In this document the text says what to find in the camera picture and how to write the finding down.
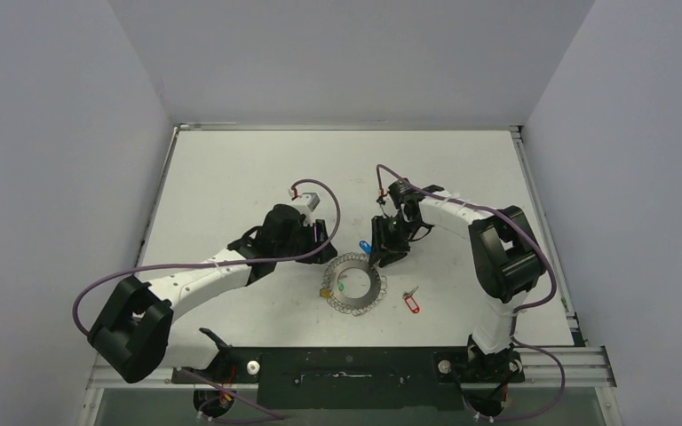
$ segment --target metal frame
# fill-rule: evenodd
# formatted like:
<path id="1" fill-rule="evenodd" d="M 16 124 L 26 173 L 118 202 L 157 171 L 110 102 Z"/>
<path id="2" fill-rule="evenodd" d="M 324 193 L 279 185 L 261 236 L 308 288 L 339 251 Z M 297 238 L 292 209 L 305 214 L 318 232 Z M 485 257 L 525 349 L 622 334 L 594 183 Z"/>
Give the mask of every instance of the metal frame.
<path id="1" fill-rule="evenodd" d="M 529 191 L 530 199 L 533 208 L 537 215 L 537 220 L 540 225 L 540 231 L 543 233 L 543 238 L 548 249 L 548 258 L 551 261 L 553 268 L 559 277 L 559 291 L 565 300 L 565 307 L 567 311 L 567 320 L 569 328 L 572 332 L 579 332 L 579 323 L 575 316 L 574 306 L 569 297 L 566 278 L 561 268 L 558 252 L 555 248 L 550 227 L 547 223 L 542 203 L 540 202 L 535 181 L 529 169 L 524 151 L 523 141 L 519 132 L 518 126 L 506 127 L 486 127 L 474 128 L 472 127 L 444 127 L 436 123 L 397 123 L 386 121 L 370 121 L 363 122 L 361 125 L 249 125 L 239 124 L 236 122 L 211 122 L 211 123 L 181 123 L 174 126 L 171 140 L 169 143 L 168 152 L 166 154 L 165 163 L 161 173 L 161 178 L 158 184 L 155 201 L 151 207 L 151 213 L 147 221 L 146 230 L 143 236 L 143 244 L 140 247 L 137 256 L 137 265 L 140 259 L 144 256 L 147 249 L 147 242 L 152 229 L 152 223 L 155 220 L 155 214 L 163 193 L 166 176 L 171 165 L 174 149 L 178 141 L 178 134 L 181 131 L 208 131 L 208 130 L 507 130 L 511 133 L 514 142 L 514 147 L 519 159 L 519 165 L 524 174 L 527 189 Z M 615 398 L 615 378 L 610 363 L 607 359 L 607 354 L 604 348 L 595 347 L 556 347 L 550 348 L 551 352 L 558 356 L 567 372 L 567 387 L 586 387 L 595 388 L 600 404 L 600 410 L 603 413 L 605 422 L 609 426 L 623 425 L 618 404 Z M 535 351 L 518 349 L 521 351 L 521 356 L 524 361 L 525 374 L 527 380 L 524 383 L 515 383 L 516 387 L 539 387 L 552 388 L 559 385 L 559 372 L 555 363 Z M 206 385 L 192 385 L 192 384 L 175 384 L 171 382 L 171 369 L 158 368 L 149 377 L 143 381 L 135 384 L 128 384 L 116 373 L 116 371 L 103 362 L 100 357 L 92 369 L 91 377 L 88 382 L 87 391 L 83 401 L 83 408 L 80 412 L 78 424 L 82 426 L 90 426 L 95 424 L 96 417 L 100 408 L 100 403 L 103 398 L 104 389 L 207 389 Z M 464 385 L 465 388 L 476 389 L 479 387 L 487 387 L 491 385 L 470 384 Z M 229 385 L 233 389 L 252 389 L 258 388 L 257 384 L 233 384 Z"/>

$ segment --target blue object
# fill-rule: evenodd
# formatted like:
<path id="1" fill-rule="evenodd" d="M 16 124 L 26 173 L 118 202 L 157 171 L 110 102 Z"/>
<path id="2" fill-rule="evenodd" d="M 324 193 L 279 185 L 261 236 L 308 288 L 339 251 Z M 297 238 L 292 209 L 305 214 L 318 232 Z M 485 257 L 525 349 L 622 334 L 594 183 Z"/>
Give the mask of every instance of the blue object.
<path id="1" fill-rule="evenodd" d="M 365 253 L 372 253 L 372 246 L 370 246 L 366 241 L 360 241 L 360 247 Z"/>

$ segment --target gray wall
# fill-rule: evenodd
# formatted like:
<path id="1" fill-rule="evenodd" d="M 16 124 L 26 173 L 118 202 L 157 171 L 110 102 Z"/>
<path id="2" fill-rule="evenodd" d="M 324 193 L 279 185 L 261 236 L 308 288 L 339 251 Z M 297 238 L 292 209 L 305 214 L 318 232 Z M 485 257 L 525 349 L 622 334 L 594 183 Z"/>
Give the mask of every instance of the gray wall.
<path id="1" fill-rule="evenodd" d="M 74 424 L 94 355 L 70 306 L 133 263 L 170 136 L 105 1 L 0 0 L 0 425 Z"/>
<path id="2" fill-rule="evenodd" d="M 523 123 L 592 0 L 109 0 L 174 121 Z"/>
<path id="3" fill-rule="evenodd" d="M 682 424 L 682 2 L 598 0 L 524 136 L 627 424 Z"/>

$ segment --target metal ring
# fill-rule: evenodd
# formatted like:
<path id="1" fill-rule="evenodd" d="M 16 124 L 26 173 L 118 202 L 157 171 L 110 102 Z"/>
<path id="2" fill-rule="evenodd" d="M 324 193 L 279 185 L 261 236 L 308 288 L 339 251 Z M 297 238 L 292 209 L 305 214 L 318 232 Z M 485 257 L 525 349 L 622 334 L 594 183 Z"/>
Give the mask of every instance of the metal ring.
<path id="1" fill-rule="evenodd" d="M 338 277 L 349 269 L 359 269 L 368 275 L 369 290 L 364 296 L 349 297 L 341 291 L 337 291 Z M 322 284 L 323 287 L 330 289 L 332 298 L 340 304 L 343 309 L 342 312 L 349 311 L 351 313 L 365 310 L 365 308 L 373 305 L 380 296 L 382 287 L 380 274 L 374 266 L 370 266 L 368 255 L 362 253 L 348 253 L 331 261 L 323 274 Z"/>

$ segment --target red keychain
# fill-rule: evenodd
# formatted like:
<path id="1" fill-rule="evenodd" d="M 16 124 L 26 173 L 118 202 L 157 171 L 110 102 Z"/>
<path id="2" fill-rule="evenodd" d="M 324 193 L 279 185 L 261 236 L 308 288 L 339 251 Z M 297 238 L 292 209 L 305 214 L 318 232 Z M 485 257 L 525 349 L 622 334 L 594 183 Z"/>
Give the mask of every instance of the red keychain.
<path id="1" fill-rule="evenodd" d="M 419 286 L 414 287 L 412 291 L 408 291 L 404 293 L 404 303 L 407 304 L 407 307 L 409 308 L 412 313 L 419 313 L 419 305 L 416 304 L 416 300 L 414 300 L 414 292 L 419 288 Z"/>

